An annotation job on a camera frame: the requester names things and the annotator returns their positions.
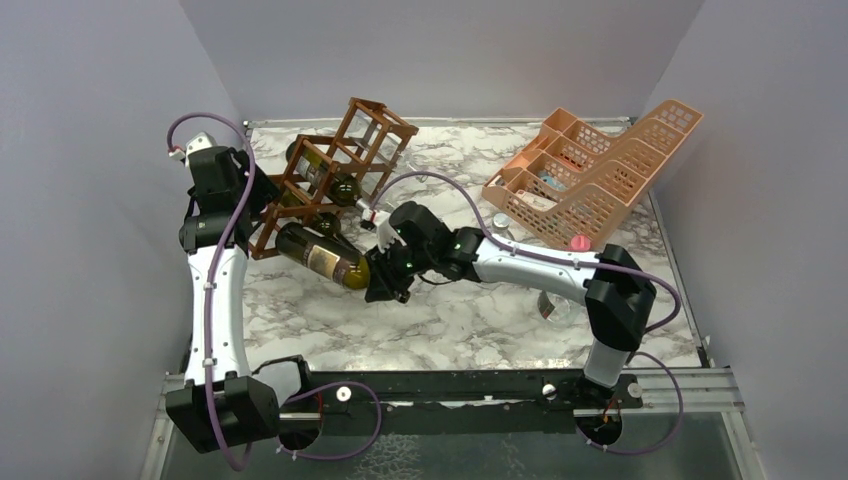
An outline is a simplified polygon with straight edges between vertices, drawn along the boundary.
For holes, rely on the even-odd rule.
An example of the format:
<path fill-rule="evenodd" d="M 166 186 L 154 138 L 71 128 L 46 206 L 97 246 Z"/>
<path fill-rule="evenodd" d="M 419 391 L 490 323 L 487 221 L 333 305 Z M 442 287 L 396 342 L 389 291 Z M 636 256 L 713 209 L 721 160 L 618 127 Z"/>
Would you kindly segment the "olive wine bottle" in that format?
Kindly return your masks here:
<path fill-rule="evenodd" d="M 307 269 L 349 290 L 364 290 L 370 283 L 369 264 L 357 249 L 290 222 L 276 235 L 276 250 Z"/>

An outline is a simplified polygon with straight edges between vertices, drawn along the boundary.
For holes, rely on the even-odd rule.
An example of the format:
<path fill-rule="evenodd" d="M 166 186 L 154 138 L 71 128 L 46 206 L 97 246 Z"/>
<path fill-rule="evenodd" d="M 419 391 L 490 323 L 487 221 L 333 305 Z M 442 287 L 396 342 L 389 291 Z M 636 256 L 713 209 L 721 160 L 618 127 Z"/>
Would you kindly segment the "green wine bottle cream label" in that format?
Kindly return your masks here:
<path fill-rule="evenodd" d="M 305 203 L 291 190 L 286 190 L 282 194 L 280 203 L 284 207 L 300 207 L 305 205 Z M 357 247 L 342 234 L 341 222 L 333 213 L 319 212 L 313 214 L 309 219 L 306 219 L 305 216 L 296 216 L 296 219 L 305 227 L 308 227 L 327 238 L 331 238 L 345 247 L 357 250 Z"/>

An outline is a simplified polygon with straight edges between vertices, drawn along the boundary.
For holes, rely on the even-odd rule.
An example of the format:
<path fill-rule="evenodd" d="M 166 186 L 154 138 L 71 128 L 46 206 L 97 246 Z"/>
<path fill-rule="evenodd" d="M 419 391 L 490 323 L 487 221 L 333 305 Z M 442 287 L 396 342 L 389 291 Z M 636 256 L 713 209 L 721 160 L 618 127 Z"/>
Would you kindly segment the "dark green wine bottle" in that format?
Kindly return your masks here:
<path fill-rule="evenodd" d="M 285 158 L 294 165 L 294 171 L 302 176 L 311 186 L 320 187 L 326 178 L 329 186 L 325 197 L 332 203 L 342 207 L 353 207 L 363 198 L 360 182 L 351 174 L 336 172 L 330 174 L 330 164 L 323 160 L 323 152 L 318 149 L 305 147 L 298 157 L 295 157 L 297 143 L 292 142 L 286 149 Z"/>

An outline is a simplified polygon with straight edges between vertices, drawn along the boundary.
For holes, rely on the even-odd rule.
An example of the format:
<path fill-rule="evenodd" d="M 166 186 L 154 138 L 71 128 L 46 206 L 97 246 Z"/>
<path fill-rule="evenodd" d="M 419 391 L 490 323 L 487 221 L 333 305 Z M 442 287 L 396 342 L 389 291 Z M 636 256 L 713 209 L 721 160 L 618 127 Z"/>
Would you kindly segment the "clear bottle silver cap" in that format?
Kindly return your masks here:
<path fill-rule="evenodd" d="M 347 130 L 354 152 L 373 164 L 396 167 L 419 128 L 388 110 L 357 109 Z"/>

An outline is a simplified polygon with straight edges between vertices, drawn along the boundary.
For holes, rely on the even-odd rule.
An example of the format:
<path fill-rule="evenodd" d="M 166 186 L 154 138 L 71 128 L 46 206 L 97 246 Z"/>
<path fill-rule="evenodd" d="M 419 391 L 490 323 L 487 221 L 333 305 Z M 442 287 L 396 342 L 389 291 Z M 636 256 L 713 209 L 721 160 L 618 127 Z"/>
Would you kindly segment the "clear bottle pink cap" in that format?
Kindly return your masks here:
<path fill-rule="evenodd" d="M 585 291 L 579 286 L 580 279 L 574 273 L 563 272 L 564 280 L 553 291 L 540 291 L 537 310 L 541 318 L 557 327 L 572 325 L 583 312 L 580 303 Z"/>

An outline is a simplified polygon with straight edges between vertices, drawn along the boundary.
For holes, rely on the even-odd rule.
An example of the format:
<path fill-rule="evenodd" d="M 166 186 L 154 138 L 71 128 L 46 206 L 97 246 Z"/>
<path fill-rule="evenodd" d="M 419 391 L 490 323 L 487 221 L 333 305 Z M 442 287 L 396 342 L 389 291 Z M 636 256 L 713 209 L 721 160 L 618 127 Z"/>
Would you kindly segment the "clear bottle with label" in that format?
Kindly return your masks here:
<path fill-rule="evenodd" d="M 499 212 L 492 217 L 491 225 L 495 231 L 506 232 L 512 225 L 512 219 L 505 213 Z"/>

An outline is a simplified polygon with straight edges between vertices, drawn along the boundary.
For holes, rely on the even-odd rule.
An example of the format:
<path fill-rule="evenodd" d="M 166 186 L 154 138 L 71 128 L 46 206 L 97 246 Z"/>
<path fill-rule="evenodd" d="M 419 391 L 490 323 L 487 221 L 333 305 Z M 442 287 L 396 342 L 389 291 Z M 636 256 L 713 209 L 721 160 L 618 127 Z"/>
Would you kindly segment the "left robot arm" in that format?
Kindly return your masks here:
<path fill-rule="evenodd" d="M 281 192 L 243 150 L 191 147 L 185 164 L 196 212 L 179 232 L 193 285 L 192 341 L 183 388 L 166 412 L 200 453 L 282 433 L 279 411 L 306 408 L 314 384 L 299 356 L 254 374 L 244 343 L 243 287 L 252 222 Z"/>

